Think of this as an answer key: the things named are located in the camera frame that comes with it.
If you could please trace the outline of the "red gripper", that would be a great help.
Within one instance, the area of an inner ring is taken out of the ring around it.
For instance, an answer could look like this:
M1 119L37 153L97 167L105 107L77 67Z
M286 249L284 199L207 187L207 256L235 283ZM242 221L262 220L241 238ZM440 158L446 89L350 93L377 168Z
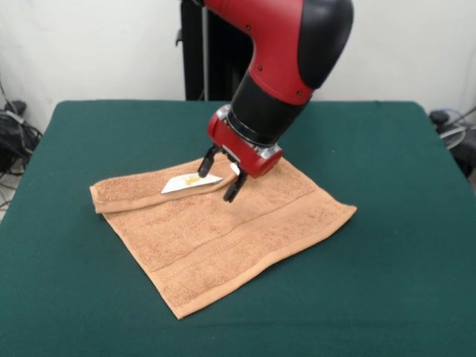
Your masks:
M237 179L228 187L223 199L232 203L245 184L248 174L255 178L265 175L282 158L283 151L277 145L271 147L261 147L251 144L240 137L229 125L227 114L229 111L216 111L211 117L207 131L215 143L206 152L197 174L200 178L205 178L210 172L214 163L215 155L223 149L231 155L232 161L237 163L241 169Z

